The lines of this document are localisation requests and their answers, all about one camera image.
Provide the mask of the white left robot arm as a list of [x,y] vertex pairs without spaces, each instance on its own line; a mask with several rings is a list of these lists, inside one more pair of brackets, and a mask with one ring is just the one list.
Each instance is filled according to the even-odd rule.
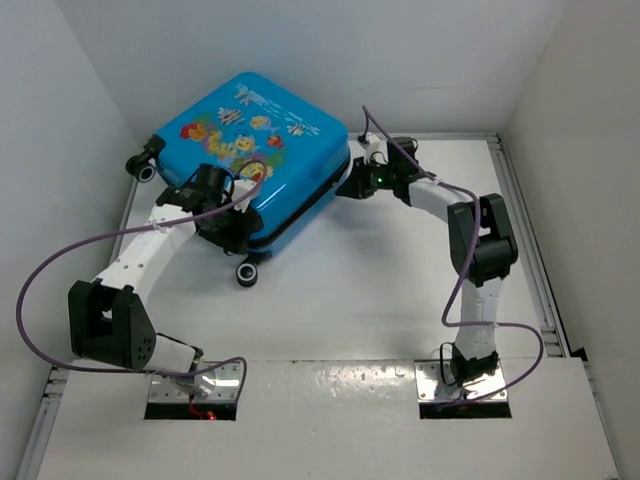
[[174,255],[210,220],[244,214],[259,195],[257,179],[202,164],[182,186],[165,188],[130,243],[91,281],[78,280],[68,292],[73,353],[127,371],[176,379],[203,373],[203,353],[158,332],[147,312],[149,294]]

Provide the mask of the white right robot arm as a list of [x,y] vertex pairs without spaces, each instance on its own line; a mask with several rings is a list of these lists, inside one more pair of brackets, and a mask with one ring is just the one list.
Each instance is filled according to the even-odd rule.
[[445,304],[442,323],[461,298],[460,321],[451,346],[450,378],[460,387],[497,368],[495,341],[500,293],[518,247],[504,199],[477,196],[441,180],[418,166],[417,141],[410,137],[382,140],[373,133],[357,138],[364,155],[351,161],[339,196],[364,200],[388,190],[405,205],[442,220],[448,231],[449,255],[458,279]]

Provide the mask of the blue suitcase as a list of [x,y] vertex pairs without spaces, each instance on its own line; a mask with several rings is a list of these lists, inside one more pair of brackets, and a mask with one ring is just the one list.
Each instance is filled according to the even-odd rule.
[[201,237],[241,255],[236,280],[251,287],[259,264],[277,255],[335,196],[348,170],[347,129],[335,117],[254,72],[231,78],[156,130],[125,170],[146,183],[195,189],[215,183],[215,205],[241,183],[261,184],[247,207],[201,221]]

